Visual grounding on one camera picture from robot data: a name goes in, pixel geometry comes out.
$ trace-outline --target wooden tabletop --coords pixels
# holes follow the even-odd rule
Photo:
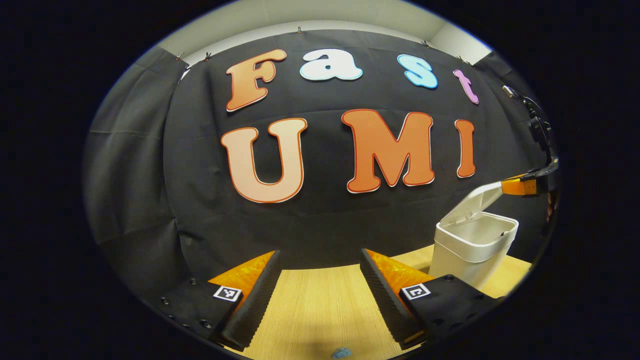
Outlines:
[[[393,258],[428,273],[432,256],[433,245]],[[507,295],[530,267],[506,256],[481,291]],[[341,347],[352,352],[345,360],[389,359],[413,350],[400,350],[393,340],[359,265],[282,270],[251,346],[227,350],[255,360],[328,360]]]

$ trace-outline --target black fabric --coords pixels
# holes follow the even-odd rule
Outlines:
[[[364,72],[355,81],[309,81],[300,76],[305,53],[324,48],[351,53]],[[231,76],[226,70],[248,58],[274,50],[287,53],[275,61],[276,76],[266,98],[229,113]],[[411,84],[397,62],[400,54],[424,58],[438,87]],[[461,69],[480,99],[469,101],[452,72]],[[471,189],[539,166],[540,151],[525,134],[526,114],[507,112],[489,81],[493,75],[435,49],[387,35],[363,31],[322,30],[289,33],[248,42],[194,64],[178,84],[167,115],[163,170],[168,200],[177,220],[182,251],[197,276],[211,276],[273,249],[282,250],[283,268],[319,268],[358,262],[368,248],[388,256],[433,243],[435,224]],[[394,188],[382,182],[371,193],[352,194],[353,136],[340,121],[357,108],[378,110],[395,136],[410,111],[433,117],[431,184]],[[270,123],[303,117],[301,135],[305,179],[300,192],[278,204],[257,204],[241,197],[231,183],[227,152],[220,138],[240,127],[255,127],[253,149],[257,174],[264,182],[281,175],[277,141]],[[460,179],[457,119],[476,128],[476,174]],[[375,173],[383,179],[376,166]],[[488,211],[513,217],[521,227],[514,243],[519,256],[531,260],[540,246],[545,199],[503,197]]]
[[[145,53],[105,97],[84,151],[93,237],[126,285],[145,297],[189,275],[162,171],[164,121],[185,66],[160,47]]]

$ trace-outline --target peach letter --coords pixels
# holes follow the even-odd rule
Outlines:
[[[424,185],[435,178],[431,169],[430,141],[433,119],[429,115],[407,114],[397,140],[374,110],[349,110],[342,114],[342,122],[353,132],[355,175],[347,183],[350,192],[372,192],[380,187],[380,178],[374,175],[374,158],[389,186],[397,184],[407,158],[409,169],[403,176],[405,185]]]
[[[276,76],[276,67],[272,61],[267,60],[280,61],[286,57],[287,53],[283,50],[275,49],[227,69],[227,74],[231,74],[231,100],[227,103],[227,111],[236,111],[267,96],[267,89],[259,88],[255,80],[262,79],[265,83],[273,80]],[[262,65],[256,69],[256,64],[260,62]]]
[[[282,176],[277,183],[258,179],[253,162],[253,142],[258,138],[254,127],[229,131],[220,142],[227,148],[231,181],[236,191],[254,202],[283,202],[300,191],[305,173],[302,166],[300,133],[307,128],[301,118],[278,120],[269,125],[269,134],[278,138]]]
[[[455,125],[460,133],[458,177],[469,177],[476,173],[476,166],[474,165],[474,125],[467,120],[456,120]]]

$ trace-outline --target white wall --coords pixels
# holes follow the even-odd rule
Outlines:
[[[308,20],[308,21],[286,22],[283,24],[266,26],[264,28],[259,28],[259,29],[247,31],[245,33],[241,33],[238,35],[234,35],[232,37],[229,37],[219,42],[208,45],[207,47],[204,47],[200,50],[197,50],[188,56],[183,56],[182,59],[186,63],[192,65],[200,60],[203,60],[207,52],[216,54],[221,51],[227,50],[231,47],[244,44],[249,41],[257,40],[260,38],[270,37],[273,35],[279,35],[284,33],[294,33],[298,30],[298,26],[300,26],[302,31],[323,30],[323,29],[360,30],[360,31],[370,31],[373,33],[392,35],[394,37],[404,38],[404,39],[415,41],[415,42],[420,42],[424,40],[409,34],[402,33],[397,30],[383,28],[381,26],[376,26],[376,25],[362,24],[361,22],[339,21],[339,20]]]
[[[491,52],[483,43],[449,22],[430,42],[435,49],[455,57],[461,56],[462,60],[471,64],[475,64]]]

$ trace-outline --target black backdrop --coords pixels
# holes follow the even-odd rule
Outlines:
[[[3,6],[16,40],[5,56],[13,100],[6,134],[13,238],[3,251],[5,349],[14,359],[220,358],[142,306],[111,272],[84,217],[79,181],[90,119],[122,69],[211,3]],[[634,287],[621,282],[633,274],[623,265],[634,225],[618,214],[634,188],[620,175],[625,153],[632,154],[628,125],[636,102],[627,91],[632,78],[605,71],[616,68],[614,58],[633,56],[624,50],[625,35],[636,33],[632,3],[434,0],[427,6],[522,71],[555,119],[569,186],[534,272],[485,321],[424,355],[633,358]]]
[[[303,55],[326,48],[351,53],[363,76],[303,79]],[[266,98],[227,112],[232,87],[226,70],[273,49],[283,49],[287,58],[275,63],[274,80],[259,81],[269,89]],[[411,84],[396,60],[400,54],[429,62],[438,86]],[[183,68],[162,49],[144,55],[110,91],[87,143],[84,193],[95,237],[136,289],[153,288],[150,279],[175,277],[182,256],[197,276],[207,278],[272,249],[282,250],[284,268],[355,264],[362,247],[389,256],[416,250],[433,243],[435,224],[473,188],[544,163],[529,135],[526,110],[501,90],[499,78],[401,38],[346,30],[293,32],[215,54],[177,83]],[[465,95],[452,73],[456,69],[471,80],[478,105]],[[357,108],[378,111],[394,136],[407,113],[430,114],[435,180],[349,193],[353,135],[340,117]],[[220,137],[256,127],[262,134],[253,144],[257,173],[272,183],[281,166],[277,141],[267,128],[288,117],[308,122],[301,135],[303,187],[285,202],[248,201],[232,185]],[[464,179],[456,175],[458,119],[475,126],[476,173]],[[375,173],[383,179],[377,164]],[[540,251],[546,201],[503,196],[488,209],[520,222],[509,255],[532,261]]]

